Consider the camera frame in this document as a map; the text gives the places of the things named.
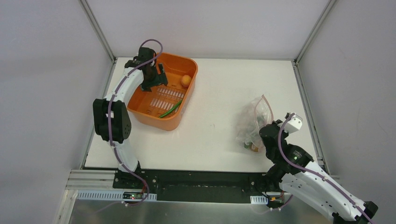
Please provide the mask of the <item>clear zip top bag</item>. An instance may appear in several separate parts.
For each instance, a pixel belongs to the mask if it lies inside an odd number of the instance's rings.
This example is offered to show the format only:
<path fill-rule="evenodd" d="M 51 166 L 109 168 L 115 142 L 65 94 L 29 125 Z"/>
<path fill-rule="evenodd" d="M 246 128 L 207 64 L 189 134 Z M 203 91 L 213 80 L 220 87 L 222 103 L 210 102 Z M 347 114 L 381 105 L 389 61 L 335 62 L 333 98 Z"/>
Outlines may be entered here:
<path fill-rule="evenodd" d="M 271 106 L 264 95 L 261 95 L 247 105 L 238 115 L 236 123 L 236 143 L 244 149 L 261 152 L 265 146 L 260 137 L 261 128 L 273 121 Z"/>

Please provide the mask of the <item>orange peach fruit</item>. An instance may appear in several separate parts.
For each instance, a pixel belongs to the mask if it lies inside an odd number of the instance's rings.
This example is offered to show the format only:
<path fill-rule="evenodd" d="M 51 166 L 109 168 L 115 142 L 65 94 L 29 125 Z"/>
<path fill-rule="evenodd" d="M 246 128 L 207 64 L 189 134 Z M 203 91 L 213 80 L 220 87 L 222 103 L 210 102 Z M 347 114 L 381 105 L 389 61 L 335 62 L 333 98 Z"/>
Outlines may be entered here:
<path fill-rule="evenodd" d="M 192 78 L 189 75 L 184 75 L 181 77 L 180 83 L 184 88 L 188 88 L 192 82 Z"/>

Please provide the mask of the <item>thin green chili pepper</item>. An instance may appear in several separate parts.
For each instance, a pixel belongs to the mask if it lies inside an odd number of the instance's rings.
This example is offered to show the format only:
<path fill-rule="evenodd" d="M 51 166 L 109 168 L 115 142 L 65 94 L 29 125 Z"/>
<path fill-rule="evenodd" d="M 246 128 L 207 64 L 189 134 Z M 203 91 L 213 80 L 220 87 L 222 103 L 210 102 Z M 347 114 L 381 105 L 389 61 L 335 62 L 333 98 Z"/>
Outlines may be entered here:
<path fill-rule="evenodd" d="M 166 118 L 170 115 L 172 115 L 174 112 L 176 112 L 176 110 L 180 107 L 181 103 L 183 102 L 183 100 L 179 100 L 176 104 L 174 104 L 168 111 L 166 111 L 165 113 L 161 114 L 158 118 L 163 119 Z"/>

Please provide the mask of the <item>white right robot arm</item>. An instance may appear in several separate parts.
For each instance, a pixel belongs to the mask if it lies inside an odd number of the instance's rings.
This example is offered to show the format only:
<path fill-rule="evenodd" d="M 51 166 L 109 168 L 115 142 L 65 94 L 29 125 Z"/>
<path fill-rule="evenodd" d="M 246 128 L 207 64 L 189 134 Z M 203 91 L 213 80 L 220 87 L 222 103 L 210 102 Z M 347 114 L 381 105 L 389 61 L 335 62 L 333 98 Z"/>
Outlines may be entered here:
<path fill-rule="evenodd" d="M 273 166 L 264 175 L 266 188 L 283 190 L 299 198 L 334 224 L 372 224 L 378 206 L 363 201 L 334 181 L 313 157 L 297 145 L 286 141 L 277 120 L 259 130 L 266 157 Z"/>

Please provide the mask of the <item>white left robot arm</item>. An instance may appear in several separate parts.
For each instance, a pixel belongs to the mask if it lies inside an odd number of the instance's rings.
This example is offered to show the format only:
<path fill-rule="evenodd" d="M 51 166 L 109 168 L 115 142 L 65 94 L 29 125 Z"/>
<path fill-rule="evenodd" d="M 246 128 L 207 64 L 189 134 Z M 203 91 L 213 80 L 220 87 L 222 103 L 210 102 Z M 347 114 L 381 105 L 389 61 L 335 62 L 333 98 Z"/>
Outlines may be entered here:
<path fill-rule="evenodd" d="M 124 182 L 132 189 L 142 184 L 142 175 L 135 172 L 139 161 L 129 142 L 132 130 L 127 101 L 137 89 L 150 92 L 153 87 L 167 85 L 163 65 L 157 64 L 159 54 L 140 47 L 138 55 L 129 60 L 122 78 L 104 98 L 93 102 L 94 130 L 113 150 L 118 169 L 126 172 Z"/>

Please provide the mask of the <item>orange plastic basket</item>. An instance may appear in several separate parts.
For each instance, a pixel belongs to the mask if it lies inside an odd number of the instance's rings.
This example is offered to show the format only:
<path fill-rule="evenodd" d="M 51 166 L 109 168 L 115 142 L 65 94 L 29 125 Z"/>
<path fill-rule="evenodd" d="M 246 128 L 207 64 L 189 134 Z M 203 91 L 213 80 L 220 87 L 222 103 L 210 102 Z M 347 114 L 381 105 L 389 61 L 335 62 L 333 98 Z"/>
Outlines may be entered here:
<path fill-rule="evenodd" d="M 127 105 L 127 110 L 145 125 L 172 131 L 180 124 L 193 94 L 198 65 L 190 58 L 171 53 L 162 53 L 157 62 L 164 66 L 168 85 L 153 87 L 151 92 L 136 89 Z M 180 83 L 184 75 L 192 78 L 188 88 L 184 88 Z M 183 102 L 176 112 L 166 118 L 158 118 L 181 99 Z"/>

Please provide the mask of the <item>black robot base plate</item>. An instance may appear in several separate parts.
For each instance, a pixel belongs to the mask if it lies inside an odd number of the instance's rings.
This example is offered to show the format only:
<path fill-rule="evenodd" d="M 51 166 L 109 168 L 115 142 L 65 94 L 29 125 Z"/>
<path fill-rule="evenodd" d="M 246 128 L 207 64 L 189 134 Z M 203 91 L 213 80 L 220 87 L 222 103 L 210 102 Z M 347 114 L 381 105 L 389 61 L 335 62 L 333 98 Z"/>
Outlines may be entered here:
<path fill-rule="evenodd" d="M 116 170 L 115 189 L 140 189 L 148 184 L 158 201 L 250 203 L 251 196 L 280 192 L 264 173 L 137 169 L 137 176 Z"/>

